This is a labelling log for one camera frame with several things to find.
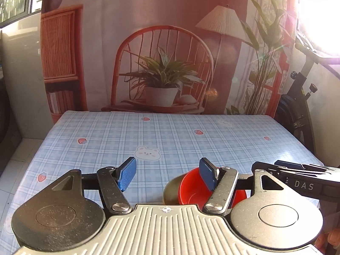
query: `sunlight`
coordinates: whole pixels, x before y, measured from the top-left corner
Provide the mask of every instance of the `sunlight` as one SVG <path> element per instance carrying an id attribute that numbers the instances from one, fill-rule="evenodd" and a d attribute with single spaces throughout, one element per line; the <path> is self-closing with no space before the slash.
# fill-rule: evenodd
<path id="1" fill-rule="evenodd" d="M 340 55 L 340 0 L 300 0 L 299 20 L 324 52 Z"/>

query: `person's hand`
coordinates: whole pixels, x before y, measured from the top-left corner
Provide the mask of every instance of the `person's hand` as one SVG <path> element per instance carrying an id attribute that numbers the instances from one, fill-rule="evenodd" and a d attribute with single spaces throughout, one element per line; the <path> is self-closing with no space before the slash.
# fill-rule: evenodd
<path id="1" fill-rule="evenodd" d="M 326 235 L 321 233 L 316 241 L 314 242 L 314 246 L 322 253 L 325 254 L 326 250 L 324 248 L 324 243 L 326 241 Z"/>
<path id="2" fill-rule="evenodd" d="M 340 245 L 340 228 L 333 229 L 329 234 L 327 241 L 334 247 Z"/>
<path id="3" fill-rule="evenodd" d="M 326 250 L 324 248 L 324 243 L 327 239 L 327 242 L 332 246 L 337 247 L 340 245 L 340 228 L 333 229 L 327 236 L 327 234 L 321 233 L 316 241 L 314 242 L 314 246 L 322 253 L 325 254 Z"/>

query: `gray ribbed plate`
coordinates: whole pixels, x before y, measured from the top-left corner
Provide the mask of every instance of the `gray ribbed plate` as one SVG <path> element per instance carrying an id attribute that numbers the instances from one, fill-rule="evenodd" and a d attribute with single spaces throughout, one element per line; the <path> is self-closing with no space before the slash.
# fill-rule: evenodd
<path id="1" fill-rule="evenodd" d="M 127 254 L 226 254 L 278 255 L 256 249 L 239 240 L 221 217 L 201 213 L 196 205 L 137 205 L 125 216 L 113 216 L 96 237 L 75 249 L 39 252 L 20 248 L 15 255 L 127 255 Z M 288 252 L 317 255 L 313 246 Z"/>

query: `black knob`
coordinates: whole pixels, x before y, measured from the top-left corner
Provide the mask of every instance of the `black knob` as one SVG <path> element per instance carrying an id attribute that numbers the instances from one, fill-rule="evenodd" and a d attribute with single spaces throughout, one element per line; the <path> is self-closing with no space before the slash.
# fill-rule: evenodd
<path id="1" fill-rule="evenodd" d="M 296 73 L 295 71 L 291 72 L 290 77 L 291 77 L 292 79 L 296 79 L 297 73 Z"/>
<path id="2" fill-rule="evenodd" d="M 317 87 L 311 83 L 310 87 L 309 87 L 310 91 L 312 91 L 313 93 L 315 93 L 317 91 Z"/>

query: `blue plaid tablecloth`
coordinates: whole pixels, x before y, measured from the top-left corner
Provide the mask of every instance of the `blue plaid tablecloth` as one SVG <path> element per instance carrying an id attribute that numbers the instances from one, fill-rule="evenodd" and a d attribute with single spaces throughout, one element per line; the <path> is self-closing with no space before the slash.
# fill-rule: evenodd
<path id="1" fill-rule="evenodd" d="M 198 167 L 202 157 L 249 174 L 255 161 L 322 164 L 269 116 L 68 111 L 48 133 L 14 195 L 0 254 L 19 247 L 11 216 L 21 204 L 71 169 L 94 173 L 130 156 L 137 158 L 137 174 L 124 192 L 131 205 L 161 203 L 169 180 Z M 101 205 L 98 191 L 85 196 Z"/>

